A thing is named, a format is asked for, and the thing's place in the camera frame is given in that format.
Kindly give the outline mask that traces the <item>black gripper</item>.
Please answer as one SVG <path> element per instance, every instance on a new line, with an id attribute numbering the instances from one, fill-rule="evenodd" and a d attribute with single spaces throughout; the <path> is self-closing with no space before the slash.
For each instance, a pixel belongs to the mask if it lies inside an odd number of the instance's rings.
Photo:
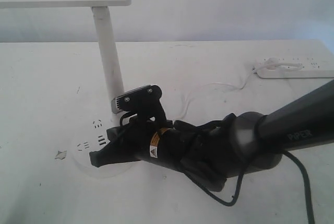
<path id="1" fill-rule="evenodd" d="M 124 126 L 106 130 L 110 141 L 98 151 L 89 152 L 94 167 L 109 164 L 146 161 L 179 172 L 199 172 L 200 166 L 192 160 L 199 130 L 181 121 L 168 122 L 157 127 L 153 121 L 144 125 L 132 121 Z"/>

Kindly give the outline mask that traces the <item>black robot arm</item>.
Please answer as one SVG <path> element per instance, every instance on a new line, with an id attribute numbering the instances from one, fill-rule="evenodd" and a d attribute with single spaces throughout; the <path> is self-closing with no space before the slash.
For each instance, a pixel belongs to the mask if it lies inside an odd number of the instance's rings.
<path id="1" fill-rule="evenodd" d="M 199 126 L 168 120 L 161 97 L 159 86 L 147 85 L 114 98 L 112 111 L 128 123 L 107 129 L 91 164 L 146 161 L 219 192 L 228 178 L 275 167 L 285 150 L 333 142 L 333 82 L 268 115 L 229 114 Z"/>

